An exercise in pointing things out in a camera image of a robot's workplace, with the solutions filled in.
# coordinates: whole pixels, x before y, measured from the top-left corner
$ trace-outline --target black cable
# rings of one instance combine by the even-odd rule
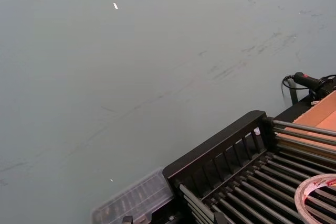
[[[303,89],[309,89],[309,94],[314,98],[318,98],[318,91],[319,89],[321,89],[325,84],[329,83],[329,82],[333,82],[332,79],[330,79],[330,77],[336,77],[336,74],[331,74],[329,76],[325,76],[325,77],[322,77],[320,80],[319,80],[319,85],[314,89],[309,89],[309,88],[294,88],[294,87],[291,87],[289,85],[286,84],[286,82],[289,84],[288,80],[289,79],[294,79],[294,75],[292,76],[285,76],[281,82],[281,91],[282,91],[282,95],[284,94],[283,92],[283,89],[282,89],[282,86],[285,86],[286,88],[289,88],[289,89],[294,89],[294,90],[303,90]]]
[[[309,88],[294,88],[294,87],[291,87],[291,86],[289,86],[285,83],[285,81],[288,82],[289,79],[294,79],[294,76],[285,76],[282,80],[282,85],[284,85],[286,88],[295,89],[295,90],[309,89]]]

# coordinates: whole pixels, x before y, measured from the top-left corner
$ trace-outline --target metal bar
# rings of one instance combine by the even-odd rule
[[[236,217],[238,217],[243,223],[245,224],[253,224],[249,219],[247,219],[244,215],[242,215],[241,212],[237,211],[234,207],[232,207],[228,202],[226,202],[223,199],[219,200],[219,203],[221,203],[224,207],[226,207],[232,214],[234,214]]]
[[[336,188],[333,186],[328,186],[327,187],[328,190],[332,190],[335,194],[336,194]]]
[[[240,195],[242,195],[246,199],[248,199],[253,204],[256,204],[258,207],[260,207],[261,209],[263,209],[264,211],[266,211],[270,215],[274,216],[276,219],[282,221],[283,223],[294,224],[290,220],[286,219],[284,216],[278,214],[273,209],[271,209],[268,206],[266,206],[264,203],[262,203],[259,200],[257,200],[255,197],[253,197],[250,194],[248,194],[248,193],[244,192],[243,190],[241,190],[239,187],[235,187],[234,190],[237,191]]]
[[[321,146],[316,146],[316,145],[312,146],[311,144],[307,144],[307,143],[300,142],[300,141],[290,139],[290,138],[286,138],[286,137],[283,137],[283,136],[275,136],[275,139],[278,140],[278,141],[285,141],[285,142],[288,142],[288,143],[300,145],[300,146],[303,146],[303,147],[306,147],[306,148],[312,148],[313,147],[315,150],[319,150],[319,151],[322,151],[322,152],[325,152],[325,153],[328,153],[328,154],[331,154],[331,155],[336,155],[336,151],[334,151],[334,150],[324,148],[324,147],[321,147]],[[284,145],[282,145],[282,144],[277,144],[277,146],[281,147],[281,148],[284,148]],[[330,163],[331,164],[336,164],[336,161],[334,160],[334,161],[331,161]]]
[[[202,166],[202,171],[204,173],[204,176],[206,178],[206,181],[208,182],[208,184],[210,185],[210,188],[211,189],[214,189],[214,185],[211,183],[210,179],[209,179],[209,176],[208,176],[208,173],[207,171],[205,170],[204,166]]]
[[[204,222],[202,222],[201,220],[200,220],[200,218],[195,214],[195,213],[191,213],[193,216],[194,216],[194,218],[196,219],[196,221],[198,222],[198,223],[200,223],[200,224],[203,224]]]
[[[272,165],[272,166],[275,166],[275,167],[277,167],[277,168],[280,168],[280,169],[282,169],[282,170],[285,170],[285,171],[287,171],[287,172],[293,173],[293,174],[295,174],[295,175],[297,175],[297,176],[299,176],[299,177],[302,177],[302,178],[304,178],[304,179],[310,178],[310,176],[308,176],[307,174],[298,172],[297,170],[294,170],[294,169],[285,167],[285,166],[280,165],[280,164],[278,164],[278,163],[275,163],[275,162],[273,162],[273,161],[268,160],[267,163],[270,164],[270,165]]]
[[[324,209],[336,213],[336,207],[330,206],[329,204],[323,202],[322,200],[316,199],[310,195],[308,195],[307,197],[311,202],[313,202],[314,204],[323,207]]]
[[[228,160],[227,157],[226,157],[225,151],[223,152],[223,156],[224,156],[224,160],[225,160],[225,162],[226,162],[227,168],[229,168],[230,173],[233,174],[234,171],[233,171],[233,169],[232,169],[232,167],[231,167],[231,164],[230,164],[229,160]]]
[[[260,148],[259,142],[257,140],[256,133],[254,131],[251,131],[251,135],[252,135],[252,139],[253,139],[255,147],[256,147],[258,153],[260,153],[261,152],[261,148]]]
[[[212,159],[212,162],[214,163],[214,166],[216,168],[216,171],[217,171],[217,174],[218,174],[219,178],[221,179],[221,181],[224,181],[224,177],[223,177],[222,173],[219,170],[219,167],[218,167],[218,165],[216,163],[216,159],[215,158]]]
[[[284,162],[284,163],[287,163],[287,164],[290,164],[290,165],[299,167],[299,168],[301,168],[301,169],[307,170],[307,171],[309,171],[309,172],[311,172],[311,173],[315,173],[315,174],[317,174],[317,175],[324,174],[323,172],[320,172],[319,170],[310,168],[310,167],[305,166],[305,165],[298,164],[298,163],[296,163],[296,162],[294,162],[294,161],[290,161],[290,160],[288,160],[288,159],[279,157],[278,155],[273,155],[273,158],[275,158],[276,160],[279,160],[279,161],[281,161],[281,162]]]
[[[244,148],[245,148],[247,157],[248,157],[249,160],[251,160],[251,159],[252,159],[252,155],[251,155],[250,150],[249,150],[248,147],[247,147],[246,138],[243,136],[241,139],[242,139],[242,142],[243,142],[243,145],[244,145]]]
[[[252,214],[254,217],[256,217],[258,220],[260,220],[262,223],[265,224],[272,224],[273,222],[269,221],[268,219],[266,219],[264,216],[262,216],[261,214],[259,214],[256,210],[254,210],[253,208],[249,207],[246,203],[244,203],[243,201],[241,201],[240,199],[238,199],[236,196],[234,196],[231,193],[228,193],[227,196],[234,201],[236,204],[240,205],[243,209],[247,210],[250,214]]]
[[[305,138],[314,142],[318,142],[318,143],[322,143],[322,144],[329,144],[332,146],[336,146],[336,142],[334,140],[330,140],[324,137],[318,137],[318,136],[311,136],[311,135],[307,135],[307,134],[302,134],[299,132],[294,132],[294,131],[288,131],[288,130],[284,130],[284,129],[280,129],[280,128],[273,128],[275,132],[281,133],[281,134],[285,134],[285,135],[289,135],[289,136],[295,136],[298,138]]]
[[[185,200],[188,202],[188,206],[192,208],[192,210],[202,216],[208,224],[212,224],[213,222],[186,196],[184,196]]]
[[[336,196],[334,196],[332,194],[328,194],[327,192],[322,191],[321,189],[316,189],[315,193],[317,193],[319,196],[323,196],[323,197],[325,197],[325,198],[327,198],[331,201],[334,201],[335,205],[336,205]]]
[[[272,182],[272,183],[274,183],[274,184],[276,184],[276,185],[278,185],[278,186],[280,186],[280,187],[282,187],[282,188],[290,191],[291,193],[295,194],[295,190],[296,190],[295,188],[293,188],[293,187],[291,187],[291,186],[289,186],[289,185],[287,185],[287,184],[285,184],[285,183],[283,183],[281,181],[278,181],[278,180],[276,180],[276,179],[274,179],[274,178],[272,178],[272,177],[270,177],[270,176],[266,175],[265,173],[262,173],[262,172],[260,172],[258,170],[256,170],[255,173],[258,176],[260,176],[260,177],[262,177],[262,178],[264,178],[264,179],[266,179],[266,180],[268,180],[268,181],[270,181],[270,182]]]
[[[276,139],[277,140],[285,140],[285,141],[288,141],[288,142],[291,142],[291,143],[296,143],[298,145],[301,145],[301,146],[304,146],[304,147],[311,147],[311,145],[309,146],[308,144],[305,144],[305,143],[301,143],[301,142],[295,142],[293,140],[290,140],[288,138],[281,138],[281,137],[278,137],[276,136]],[[320,161],[323,161],[323,162],[326,162],[326,163],[329,163],[329,164],[334,164],[336,165],[336,160],[334,159],[331,159],[331,158],[328,158],[328,157],[324,157],[324,156],[321,156],[321,155],[317,155],[315,153],[310,153],[310,152],[306,152],[306,151],[302,151],[300,149],[297,149],[297,148],[293,148],[293,147],[290,147],[290,146],[287,146],[287,145],[283,145],[283,144],[278,144],[277,145],[279,148],[281,149],[284,149],[284,150],[288,150],[288,151],[292,151],[292,152],[296,152],[296,153],[299,153],[301,155],[305,155],[307,157],[311,157],[311,158],[315,158],[315,159],[318,159]],[[330,152],[330,149],[325,149],[325,148],[320,148],[318,146],[314,146],[315,149],[318,149],[320,151],[325,151],[325,152],[328,152],[331,153],[331,154],[336,154],[336,152]]]
[[[281,208],[282,210],[290,213],[291,215],[293,215],[294,217],[296,217],[297,219],[300,219],[299,214],[290,209],[289,207],[287,207],[286,205],[284,205],[283,203],[280,203],[279,201],[275,200],[274,198],[268,196],[267,194],[263,193],[262,191],[260,191],[259,189],[255,188],[254,186],[250,185],[249,183],[246,183],[245,181],[242,181],[241,184],[243,186],[245,186],[246,188],[248,188],[249,190],[253,191],[254,193],[262,196],[263,198],[267,199],[270,203],[272,203],[274,206]]]
[[[211,205],[211,208],[215,210],[215,212],[221,212],[224,214],[225,219],[227,220],[228,224],[235,224],[225,213],[223,213],[215,204]]]
[[[234,150],[234,152],[235,152],[235,155],[236,155],[236,158],[237,158],[237,160],[238,160],[239,166],[240,166],[240,167],[243,167],[242,159],[241,159],[240,156],[239,156],[239,153],[238,153],[238,151],[237,151],[237,146],[236,146],[236,144],[233,145],[233,150]]]
[[[187,205],[188,205],[188,207],[190,207],[192,212],[195,213],[203,223],[213,224],[204,214],[202,216],[201,213],[199,211],[197,211],[197,209],[195,207],[193,207],[191,204],[187,204]]]
[[[194,184],[194,186],[195,186],[195,189],[196,189],[196,192],[197,192],[197,194],[198,194],[199,196],[202,196],[202,194],[201,194],[200,190],[198,189],[198,186],[197,186],[196,180],[195,180],[195,178],[194,178],[194,176],[193,176],[193,175],[191,175],[191,180],[193,181],[193,184]]]
[[[320,168],[322,168],[322,169],[329,170],[331,173],[336,173],[336,169],[327,167],[327,166],[325,166],[325,165],[321,165],[321,164],[319,164],[319,163],[316,163],[316,162],[313,162],[313,161],[304,159],[304,158],[302,158],[302,157],[294,156],[294,155],[288,154],[288,153],[283,152],[283,151],[280,151],[279,153],[282,154],[282,155],[285,155],[285,156],[287,156],[287,157],[291,157],[291,158],[294,158],[294,159],[296,159],[296,160],[303,161],[303,162],[306,162],[306,163],[311,164],[311,165],[314,165],[314,166],[318,166],[318,167],[320,167]]]
[[[243,169],[245,169],[248,165],[250,165],[254,160],[256,160],[257,158],[259,158],[260,156],[262,156],[264,153],[266,152],[266,150],[263,150],[263,152],[259,153],[254,159],[250,160],[248,163],[246,163],[242,168],[240,168],[237,173],[240,173]],[[232,179],[235,176],[235,174],[232,174],[226,181]],[[220,183],[215,189],[213,189],[210,193],[208,193],[207,195],[205,195],[201,200],[204,200],[205,198],[207,198],[208,196],[210,196],[212,193],[214,193],[216,190],[218,190],[220,187],[222,187],[225,182]]]
[[[314,133],[320,133],[320,134],[327,135],[327,136],[336,136],[336,131],[325,130],[325,129],[305,126],[305,125],[301,125],[301,124],[288,123],[288,122],[279,121],[279,120],[273,120],[273,123],[277,124],[277,125],[282,125],[282,126],[286,126],[286,127],[289,127],[289,128],[293,128],[293,129],[309,131],[309,132],[314,132]]]
[[[323,220],[324,222],[327,222],[329,224],[334,224],[335,220],[330,218],[329,216],[317,211],[316,209],[306,206],[306,209],[308,210],[308,212],[310,212],[312,215],[315,215],[316,217],[320,218],[321,220]]]
[[[180,184],[180,190],[213,222],[214,214],[191,191]]]
[[[291,202],[292,204],[295,204],[293,197],[288,196],[287,194],[279,191],[278,189],[275,189],[273,187],[271,187],[270,185],[267,185],[266,183],[262,182],[261,180],[248,175],[247,179],[251,182],[253,182],[256,186],[259,186],[260,188],[263,188],[267,191],[269,191],[270,193],[277,195],[285,200],[287,200],[288,202]]]
[[[277,176],[279,176],[279,177],[281,177],[281,178],[284,178],[284,179],[286,179],[286,180],[288,180],[288,181],[290,181],[290,182],[292,182],[292,183],[294,183],[294,184],[297,184],[297,185],[300,185],[300,184],[301,184],[301,181],[299,181],[299,180],[297,180],[297,179],[295,179],[295,178],[292,178],[292,177],[290,177],[290,176],[288,176],[288,175],[286,175],[286,174],[283,174],[283,173],[281,173],[281,172],[278,172],[277,170],[273,170],[272,168],[269,168],[269,167],[267,167],[267,166],[265,166],[265,165],[262,165],[260,168],[261,168],[262,170],[266,170],[266,171],[268,171],[269,173],[272,173],[272,174],[275,174],[275,175],[277,175]]]

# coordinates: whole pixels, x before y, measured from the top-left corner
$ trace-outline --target gray wall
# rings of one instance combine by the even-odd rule
[[[281,112],[284,75],[336,71],[334,3],[0,0],[0,222],[88,223],[244,113]]]

